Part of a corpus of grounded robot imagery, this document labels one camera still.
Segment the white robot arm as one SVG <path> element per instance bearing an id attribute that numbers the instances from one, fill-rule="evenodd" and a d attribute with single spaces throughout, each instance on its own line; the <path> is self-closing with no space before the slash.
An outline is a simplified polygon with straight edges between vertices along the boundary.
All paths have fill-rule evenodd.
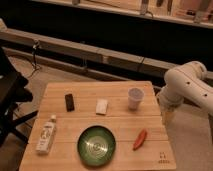
<path id="1" fill-rule="evenodd" d="M 204 82 L 206 75 L 207 69 L 199 61 L 173 67 L 165 73 L 165 85 L 156 95 L 164 124 L 173 119 L 173 111 L 185 99 L 198 105 L 213 118 L 213 87 Z"/>

